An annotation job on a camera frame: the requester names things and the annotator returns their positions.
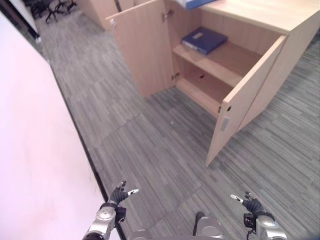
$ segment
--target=door hinge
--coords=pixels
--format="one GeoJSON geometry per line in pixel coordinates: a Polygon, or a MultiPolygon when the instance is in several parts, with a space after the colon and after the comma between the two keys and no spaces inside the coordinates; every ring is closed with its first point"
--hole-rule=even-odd
{"type": "Polygon", "coordinates": [[[161,13],[162,22],[164,22],[168,17],[171,17],[175,11],[169,9],[167,13],[161,13]]]}
{"type": "Polygon", "coordinates": [[[177,79],[177,77],[179,77],[179,76],[180,76],[180,73],[177,72],[175,75],[172,75],[172,76],[171,76],[171,80],[175,80],[175,79],[177,79]]]}

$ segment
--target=open cabinet door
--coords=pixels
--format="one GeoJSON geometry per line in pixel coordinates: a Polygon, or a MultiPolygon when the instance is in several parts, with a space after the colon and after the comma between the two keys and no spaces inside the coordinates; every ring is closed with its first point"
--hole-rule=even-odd
{"type": "Polygon", "coordinates": [[[282,35],[224,98],[205,162],[207,167],[237,131],[275,62],[286,36],[282,35]]]}
{"type": "Polygon", "coordinates": [[[151,0],[106,18],[143,97],[175,84],[165,12],[164,0],[151,0]]]}

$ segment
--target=blue binder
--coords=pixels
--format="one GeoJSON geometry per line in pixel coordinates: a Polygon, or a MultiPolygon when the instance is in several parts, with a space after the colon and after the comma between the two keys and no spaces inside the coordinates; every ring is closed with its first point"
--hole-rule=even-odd
{"type": "Polygon", "coordinates": [[[227,41],[227,37],[204,27],[199,27],[182,38],[182,44],[201,54],[208,55],[212,50],[227,41]]]}
{"type": "Polygon", "coordinates": [[[201,5],[211,3],[215,0],[175,0],[185,9],[194,9],[201,5]]]}

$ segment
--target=gray carpet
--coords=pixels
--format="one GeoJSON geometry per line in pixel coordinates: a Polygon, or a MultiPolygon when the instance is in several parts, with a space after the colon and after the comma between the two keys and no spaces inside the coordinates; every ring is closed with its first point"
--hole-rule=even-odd
{"type": "Polygon", "coordinates": [[[112,35],[79,11],[36,24],[107,192],[123,179],[140,188],[123,204],[126,236],[140,228],[154,237],[190,235],[201,210],[230,239],[245,239],[245,208],[229,195],[246,190],[289,239],[319,233],[319,35],[267,109],[205,168],[216,122],[204,109],[176,88],[140,98],[112,35]]]}

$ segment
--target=desk top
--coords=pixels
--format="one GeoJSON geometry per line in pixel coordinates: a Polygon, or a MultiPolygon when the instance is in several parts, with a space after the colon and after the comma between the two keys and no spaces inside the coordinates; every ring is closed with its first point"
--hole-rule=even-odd
{"type": "Polygon", "coordinates": [[[289,34],[320,9],[319,0],[217,0],[202,9],[289,34]]]}

